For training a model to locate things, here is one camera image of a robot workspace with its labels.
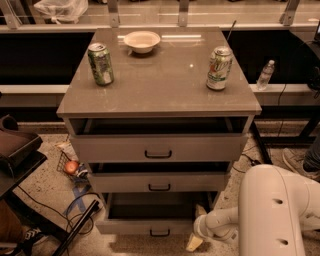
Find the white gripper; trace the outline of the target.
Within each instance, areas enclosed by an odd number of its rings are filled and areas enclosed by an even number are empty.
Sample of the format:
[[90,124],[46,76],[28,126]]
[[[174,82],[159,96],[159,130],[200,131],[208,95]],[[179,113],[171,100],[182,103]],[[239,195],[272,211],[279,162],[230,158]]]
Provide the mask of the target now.
[[193,233],[190,234],[186,250],[194,252],[203,240],[216,240],[227,244],[238,242],[238,208],[216,209],[207,212],[199,204],[195,206]]

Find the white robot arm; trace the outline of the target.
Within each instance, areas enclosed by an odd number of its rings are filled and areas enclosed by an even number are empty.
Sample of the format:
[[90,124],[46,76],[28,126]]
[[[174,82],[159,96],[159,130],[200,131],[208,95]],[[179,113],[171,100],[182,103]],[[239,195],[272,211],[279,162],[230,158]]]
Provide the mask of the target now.
[[196,207],[186,250],[204,241],[237,242],[239,256],[306,256],[302,233],[320,229],[320,183],[275,165],[250,168],[238,205],[207,212]]

